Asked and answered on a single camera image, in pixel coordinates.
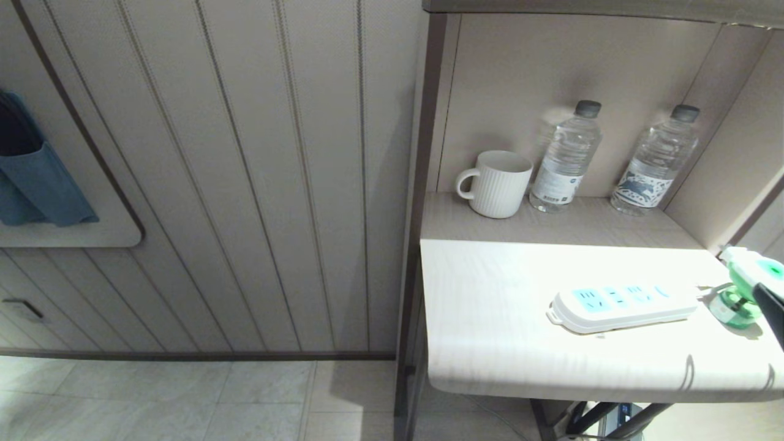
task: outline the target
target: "gray wall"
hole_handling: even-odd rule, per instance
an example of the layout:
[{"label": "gray wall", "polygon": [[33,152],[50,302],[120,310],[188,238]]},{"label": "gray wall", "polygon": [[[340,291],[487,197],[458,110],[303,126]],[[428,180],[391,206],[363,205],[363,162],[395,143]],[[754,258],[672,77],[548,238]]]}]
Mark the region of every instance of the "gray wall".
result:
[{"label": "gray wall", "polygon": [[418,1],[22,3],[146,237],[0,252],[0,348],[394,352]]}]

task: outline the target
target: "mug handle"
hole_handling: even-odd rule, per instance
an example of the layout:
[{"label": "mug handle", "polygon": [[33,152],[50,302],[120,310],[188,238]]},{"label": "mug handle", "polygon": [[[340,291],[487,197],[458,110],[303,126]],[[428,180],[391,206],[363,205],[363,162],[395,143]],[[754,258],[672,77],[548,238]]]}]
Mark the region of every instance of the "mug handle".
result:
[{"label": "mug handle", "polygon": [[463,183],[463,181],[472,176],[479,176],[479,169],[464,170],[459,175],[457,175],[457,179],[455,180],[455,190],[457,190],[457,194],[460,195],[460,197],[463,199],[474,198],[474,193],[472,191],[460,190],[460,185]]}]

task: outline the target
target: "white tile floor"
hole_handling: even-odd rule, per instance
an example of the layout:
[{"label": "white tile floor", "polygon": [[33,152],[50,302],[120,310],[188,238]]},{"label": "white tile floor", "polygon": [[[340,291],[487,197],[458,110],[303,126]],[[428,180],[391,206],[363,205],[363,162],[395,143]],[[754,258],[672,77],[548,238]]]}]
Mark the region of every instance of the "white tile floor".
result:
[{"label": "white tile floor", "polygon": [[[0,441],[392,441],[394,363],[0,356]],[[428,387],[416,441],[529,441],[528,400]],[[646,441],[784,439],[784,401],[676,405]]]}]

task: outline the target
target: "blue towel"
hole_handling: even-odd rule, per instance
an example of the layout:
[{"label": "blue towel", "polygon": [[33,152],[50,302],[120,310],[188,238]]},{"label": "blue towel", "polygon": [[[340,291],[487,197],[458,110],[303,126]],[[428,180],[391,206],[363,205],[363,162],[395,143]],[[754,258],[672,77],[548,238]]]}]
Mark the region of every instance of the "blue towel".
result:
[{"label": "blue towel", "polygon": [[13,93],[0,93],[0,221],[6,225],[50,222],[58,227],[98,221]]}]

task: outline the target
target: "baseboard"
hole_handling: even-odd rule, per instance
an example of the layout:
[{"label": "baseboard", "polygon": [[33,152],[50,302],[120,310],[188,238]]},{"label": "baseboard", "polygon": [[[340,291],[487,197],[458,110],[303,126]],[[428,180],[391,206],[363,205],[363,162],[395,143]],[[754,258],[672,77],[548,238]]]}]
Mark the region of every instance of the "baseboard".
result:
[{"label": "baseboard", "polygon": [[65,352],[0,349],[0,355],[43,359],[166,361],[166,362],[245,362],[311,360],[395,360],[390,352]]}]

